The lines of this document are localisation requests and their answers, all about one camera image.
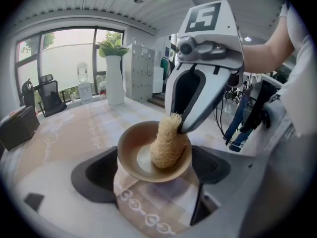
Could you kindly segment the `white water dispenser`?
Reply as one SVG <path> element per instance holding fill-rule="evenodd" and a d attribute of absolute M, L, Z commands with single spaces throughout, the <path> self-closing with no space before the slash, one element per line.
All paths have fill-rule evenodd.
<path fill-rule="evenodd" d="M 91 84 L 89 82 L 78 84 L 78 92 L 80 95 L 82 105 L 86 105 L 93 102 L 93 94 Z"/>

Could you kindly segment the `plain white cabinet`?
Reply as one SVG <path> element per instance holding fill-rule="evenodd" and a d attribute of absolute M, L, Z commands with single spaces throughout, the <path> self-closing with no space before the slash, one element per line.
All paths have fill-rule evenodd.
<path fill-rule="evenodd" d="M 162 67 L 155 66 L 153 72 L 153 94 L 161 93 L 163 89 L 163 73 Z"/>

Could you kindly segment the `beige checked tablecloth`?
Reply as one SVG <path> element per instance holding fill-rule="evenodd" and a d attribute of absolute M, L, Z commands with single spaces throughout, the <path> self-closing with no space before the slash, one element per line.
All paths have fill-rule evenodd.
<path fill-rule="evenodd" d="M 55 160 L 105 151 L 116 146 L 130 126 L 160 120 L 163 115 L 161 108 L 125 99 L 118 106 L 110 106 L 105 100 L 97 101 L 41 119 L 32 139 L 4 152 L 0 161 L 2 177 L 17 196 L 17 184 L 34 169 Z M 177 179 L 155 185 L 139 181 L 119 167 L 114 191 L 120 212 L 133 226 L 147 236 L 165 238 L 190 227 L 198 180 L 193 171 L 188 170 Z"/>

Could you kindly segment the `grey locker cabinet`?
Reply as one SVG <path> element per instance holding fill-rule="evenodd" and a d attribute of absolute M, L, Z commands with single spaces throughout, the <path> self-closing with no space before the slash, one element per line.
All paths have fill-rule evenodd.
<path fill-rule="evenodd" d="M 144 103 L 153 95 L 155 51 L 131 44 L 125 55 L 126 96 Z"/>

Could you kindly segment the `person's grey shirt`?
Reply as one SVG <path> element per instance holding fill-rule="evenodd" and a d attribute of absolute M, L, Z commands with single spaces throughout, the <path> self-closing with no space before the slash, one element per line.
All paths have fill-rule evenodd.
<path fill-rule="evenodd" d="M 280 16 L 287 19 L 287 30 L 297 52 L 296 64 L 288 81 L 278 91 L 296 134 L 317 132 L 317 50 L 303 20 L 292 5 L 283 5 Z"/>

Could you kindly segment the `black-framed window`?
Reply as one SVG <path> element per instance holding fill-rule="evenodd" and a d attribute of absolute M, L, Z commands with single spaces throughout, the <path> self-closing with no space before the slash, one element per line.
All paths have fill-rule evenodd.
<path fill-rule="evenodd" d="M 44 31 L 17 41 L 14 72 L 18 96 L 22 96 L 22 85 L 27 80 L 38 86 L 42 76 L 52 74 L 59 93 L 67 101 L 71 95 L 78 97 L 79 65 L 87 69 L 92 93 L 98 95 L 98 86 L 106 76 L 106 61 L 99 55 L 99 43 L 121 44 L 123 38 L 121 30 L 96 26 Z"/>

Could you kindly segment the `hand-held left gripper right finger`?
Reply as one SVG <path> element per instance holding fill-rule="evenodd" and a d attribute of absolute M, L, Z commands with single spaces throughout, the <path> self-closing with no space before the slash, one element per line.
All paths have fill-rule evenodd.
<path fill-rule="evenodd" d="M 199 192 L 191 217 L 194 226 L 225 204 L 249 174 L 253 157 L 192 146 L 192 167 Z"/>

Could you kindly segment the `person's right forearm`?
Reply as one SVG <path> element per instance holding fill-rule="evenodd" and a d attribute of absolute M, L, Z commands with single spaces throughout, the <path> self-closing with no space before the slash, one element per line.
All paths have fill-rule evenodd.
<path fill-rule="evenodd" d="M 249 73 L 269 73 L 280 67 L 294 52 L 287 29 L 287 18 L 282 16 L 270 39 L 261 45 L 244 45 L 244 70 Z"/>

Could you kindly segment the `green artificial plant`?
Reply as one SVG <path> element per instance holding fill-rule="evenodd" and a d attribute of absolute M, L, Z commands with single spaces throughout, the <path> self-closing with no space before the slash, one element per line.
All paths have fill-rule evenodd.
<path fill-rule="evenodd" d="M 103 40 L 102 42 L 98 42 L 99 44 L 99 56 L 102 58 L 106 58 L 107 56 L 119 56 L 123 57 L 128 53 L 129 48 L 124 47 L 121 44 L 121 40 L 116 40 L 115 43 L 111 41 Z"/>

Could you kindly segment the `clothes rack with green garment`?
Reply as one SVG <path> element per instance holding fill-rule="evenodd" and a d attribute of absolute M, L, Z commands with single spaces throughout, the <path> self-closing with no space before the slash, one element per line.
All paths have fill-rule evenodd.
<path fill-rule="evenodd" d="M 160 62 L 161 68 L 163 68 L 163 86 L 166 86 L 167 79 L 171 70 L 171 61 L 165 57 L 161 59 Z"/>

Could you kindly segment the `brown bowl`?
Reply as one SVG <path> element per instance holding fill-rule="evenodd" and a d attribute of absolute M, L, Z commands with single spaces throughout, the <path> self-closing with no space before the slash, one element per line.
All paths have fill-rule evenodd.
<path fill-rule="evenodd" d="M 150 145 L 157 137 L 158 127 L 158 121 L 137 123 L 126 129 L 118 142 L 117 155 L 122 167 L 141 181 L 171 181 L 185 173 L 192 162 L 192 146 L 189 144 L 175 166 L 159 169 L 152 163 Z"/>

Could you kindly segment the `tan potato-shaped object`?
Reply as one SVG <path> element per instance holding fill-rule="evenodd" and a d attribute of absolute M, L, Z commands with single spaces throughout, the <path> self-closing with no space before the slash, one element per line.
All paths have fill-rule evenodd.
<path fill-rule="evenodd" d="M 158 123 L 157 137 L 151 143 L 151 162 L 159 169 L 172 168 L 176 165 L 184 149 L 189 145 L 186 134 L 178 132 L 182 117 L 172 113 Z"/>

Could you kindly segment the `tall white vase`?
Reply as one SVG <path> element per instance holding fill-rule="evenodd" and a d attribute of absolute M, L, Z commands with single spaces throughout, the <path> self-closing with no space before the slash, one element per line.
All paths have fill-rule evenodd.
<path fill-rule="evenodd" d="M 120 56 L 106 56 L 106 95 L 109 105 L 124 103 Z"/>

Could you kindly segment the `clear dispenser water bottle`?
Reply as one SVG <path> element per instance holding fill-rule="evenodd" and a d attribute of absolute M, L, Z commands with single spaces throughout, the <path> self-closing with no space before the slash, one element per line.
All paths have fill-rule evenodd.
<path fill-rule="evenodd" d="M 88 82 L 88 64 L 86 62 L 80 62 L 76 66 L 77 77 L 80 83 Z"/>

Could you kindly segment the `black box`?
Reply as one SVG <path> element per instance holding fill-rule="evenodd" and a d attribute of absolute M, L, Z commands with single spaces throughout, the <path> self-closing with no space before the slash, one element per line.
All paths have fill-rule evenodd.
<path fill-rule="evenodd" d="M 0 123 L 0 143 L 6 150 L 30 140 L 38 129 L 40 123 L 35 108 L 25 109 L 15 117 Z"/>

